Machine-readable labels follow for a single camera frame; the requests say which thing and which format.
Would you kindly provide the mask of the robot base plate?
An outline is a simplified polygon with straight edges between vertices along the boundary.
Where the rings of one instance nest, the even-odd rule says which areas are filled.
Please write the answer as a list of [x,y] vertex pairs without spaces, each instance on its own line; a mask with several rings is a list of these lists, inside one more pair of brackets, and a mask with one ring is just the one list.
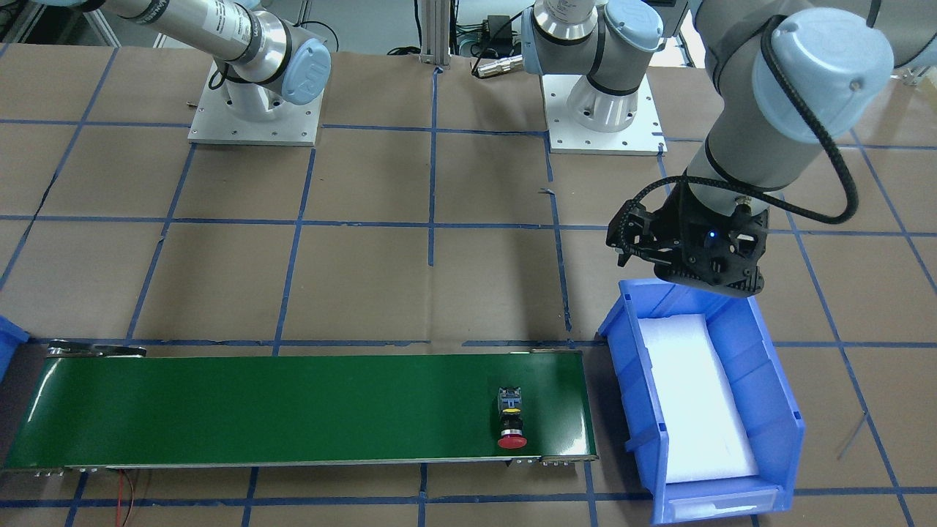
[[626,156],[667,152],[647,77],[626,96],[600,92],[583,75],[543,75],[541,81],[552,152]]
[[187,139],[205,146],[314,147],[322,101],[324,94],[295,105],[255,84],[205,84]]

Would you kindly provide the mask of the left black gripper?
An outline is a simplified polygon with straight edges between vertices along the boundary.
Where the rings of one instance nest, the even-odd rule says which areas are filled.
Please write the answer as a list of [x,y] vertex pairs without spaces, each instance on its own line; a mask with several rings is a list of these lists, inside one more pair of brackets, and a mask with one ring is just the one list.
[[[689,217],[683,217],[684,198],[696,179],[661,179],[643,187],[626,200],[609,221],[606,246],[618,253],[618,266],[626,266],[630,257],[651,261],[665,274],[700,274],[701,258],[693,254],[689,243]],[[666,184],[675,187],[656,212],[642,204],[653,190]]]

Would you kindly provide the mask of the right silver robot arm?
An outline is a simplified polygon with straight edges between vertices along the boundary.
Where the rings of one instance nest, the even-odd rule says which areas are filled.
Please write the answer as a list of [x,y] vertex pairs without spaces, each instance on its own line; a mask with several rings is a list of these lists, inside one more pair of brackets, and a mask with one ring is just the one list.
[[318,126],[338,47],[261,1],[30,1],[23,34],[201,51],[214,63],[206,90],[228,110],[244,121],[291,123],[304,141]]

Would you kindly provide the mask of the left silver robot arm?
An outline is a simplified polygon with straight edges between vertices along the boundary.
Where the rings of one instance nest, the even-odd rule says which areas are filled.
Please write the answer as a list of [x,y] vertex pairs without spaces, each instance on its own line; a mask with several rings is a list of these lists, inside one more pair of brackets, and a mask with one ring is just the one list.
[[[655,212],[645,189],[610,221],[619,266],[733,285],[759,279],[769,208],[839,225],[858,192],[836,139],[894,70],[935,64],[933,1],[690,1],[722,113]],[[643,1],[535,1],[521,16],[524,67],[579,77],[571,109],[584,127],[625,129],[660,15]]]

